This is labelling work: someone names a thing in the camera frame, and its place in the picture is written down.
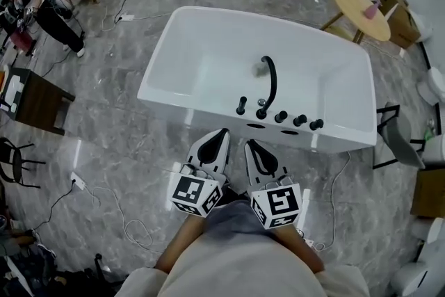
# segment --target power outlet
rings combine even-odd
[[[76,180],[74,184],[76,184],[82,191],[85,189],[85,182],[74,172],[71,172],[71,180]]]
[[[134,15],[123,14],[120,16],[121,22],[131,22],[134,19]]]

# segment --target white cable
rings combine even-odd
[[[160,15],[152,15],[152,16],[146,16],[146,17],[134,17],[133,20],[144,20],[144,19],[152,19],[154,17],[161,17],[161,16],[166,16],[166,15],[171,15],[172,13],[165,13],[165,14],[160,14]],[[102,31],[103,32],[107,32],[107,31],[111,31],[113,30],[117,24],[119,24],[120,22],[117,22],[116,24],[114,24],[111,28],[109,29],[104,29],[104,21],[106,16],[108,15],[108,6],[105,7],[105,16],[102,19]]]
[[[91,197],[92,197],[92,205],[94,206],[94,204],[95,204],[95,199],[97,199],[97,200],[99,201],[99,207],[100,207],[101,202],[100,202],[100,199],[99,199],[98,197],[95,196],[95,189],[104,189],[105,191],[109,191],[109,192],[111,192],[111,193],[114,195],[114,198],[115,198],[115,201],[116,201],[116,205],[118,206],[118,209],[119,209],[119,211],[120,211],[120,213],[121,213],[121,215],[122,215],[122,226],[123,226],[123,228],[124,228],[124,233],[125,233],[125,235],[127,236],[127,239],[130,240],[130,242],[132,242],[132,243],[136,244],[137,246],[139,246],[139,248],[141,248],[141,249],[144,249],[144,250],[146,250],[146,251],[150,251],[150,252],[156,252],[156,253],[158,253],[158,254],[162,254],[162,252],[159,252],[159,251],[155,251],[155,250],[146,248],[146,246],[151,246],[151,245],[153,244],[153,238],[152,238],[152,236],[150,235],[150,233],[148,232],[147,227],[145,226],[145,224],[144,224],[141,220],[139,220],[139,219],[132,219],[132,220],[130,220],[128,223],[125,223],[125,215],[124,215],[124,212],[123,212],[122,208],[120,207],[119,200],[118,200],[118,196],[116,195],[115,191],[113,191],[112,189],[106,188],[106,187],[94,187],[94,188],[92,189],[92,192],[90,192],[90,190],[88,189],[87,186],[85,186],[85,188],[86,188],[87,192],[88,192],[88,193],[91,195]],[[140,242],[137,241],[135,238],[133,238],[133,237],[130,235],[130,233],[128,233],[127,228],[128,228],[128,226],[129,226],[132,222],[139,222],[139,223],[143,226],[143,228],[145,229],[145,232],[147,233],[144,237],[148,236],[148,237],[150,238],[150,243],[140,243]]]
[[[347,153],[348,153],[348,160],[345,163],[345,166],[343,166],[341,171],[339,173],[337,173],[337,176],[335,176],[335,178],[332,180],[332,185],[331,185],[331,205],[332,205],[332,211],[334,213],[334,215],[333,215],[334,216],[334,219],[333,219],[334,227],[332,228],[332,242],[328,246],[326,246],[324,243],[317,243],[317,244],[315,244],[314,249],[316,251],[318,251],[318,252],[324,251],[324,250],[327,250],[327,249],[331,248],[334,245],[334,242],[335,242],[336,217],[335,217],[335,204],[334,204],[334,185],[335,185],[335,182],[336,182],[337,178],[339,178],[341,176],[341,174],[345,170],[346,166],[350,162],[350,153],[349,153],[349,151],[347,151]]]
[[[108,6],[105,6],[105,16],[102,19],[102,31],[103,32],[111,31],[111,30],[113,30],[116,27],[116,24],[114,24],[113,27],[111,27],[109,29],[104,29],[104,20],[105,20],[107,15],[108,15]]]
[[[133,20],[144,20],[144,19],[151,19],[153,17],[161,17],[161,16],[166,16],[166,15],[171,15],[172,13],[165,13],[165,14],[160,14],[160,15],[152,15],[152,16],[146,16],[146,17],[134,17]]]

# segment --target black knob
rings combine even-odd
[[[309,124],[311,130],[317,130],[323,127],[325,123],[321,119],[317,119]]]
[[[304,115],[304,114],[300,115],[298,118],[295,118],[293,120],[293,124],[296,127],[299,127],[300,125],[303,125],[306,122],[307,122],[307,118],[306,118],[306,115]]]
[[[245,107],[245,103],[247,102],[247,100],[248,99],[246,97],[241,97],[239,99],[238,108],[236,108],[236,114],[238,114],[238,115],[244,114],[244,112],[245,112],[244,107]]]
[[[287,113],[285,111],[280,111],[276,116],[275,116],[275,121],[279,124],[281,122],[284,121],[284,119],[287,118]]]

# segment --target white bathtub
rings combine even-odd
[[[275,63],[277,95],[266,119],[259,120],[257,101],[269,96],[270,74],[257,78],[252,67],[265,55]],[[238,115],[242,96],[248,100]],[[178,8],[154,50],[138,99],[174,122],[226,127],[245,138],[314,151],[356,150],[376,141],[368,54],[337,36],[264,15]],[[280,111],[289,116],[278,124],[274,117]],[[293,119],[301,114],[308,121],[295,127]],[[309,123],[319,118],[324,127],[312,131]]]

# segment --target black chair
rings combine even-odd
[[[377,132],[392,151],[395,159],[374,165],[373,170],[396,162],[417,167],[421,170],[425,168],[421,154],[425,150],[426,141],[411,139],[410,121],[400,107],[398,104],[386,103],[384,108],[377,110],[377,114],[382,114]],[[421,147],[416,150],[411,144],[421,145]]]
[[[13,167],[13,178],[11,178],[7,176],[7,174],[5,173],[5,171],[3,171],[3,168],[0,165],[0,177],[3,178],[6,182],[17,183],[23,187],[40,188],[40,186],[33,186],[30,184],[23,183],[22,169],[29,171],[28,168],[22,166],[23,163],[31,162],[31,163],[39,163],[42,165],[46,164],[46,162],[44,161],[23,160],[22,153],[20,152],[20,150],[30,146],[34,146],[34,144],[28,144],[16,147],[7,138],[0,138],[0,162],[6,163]]]

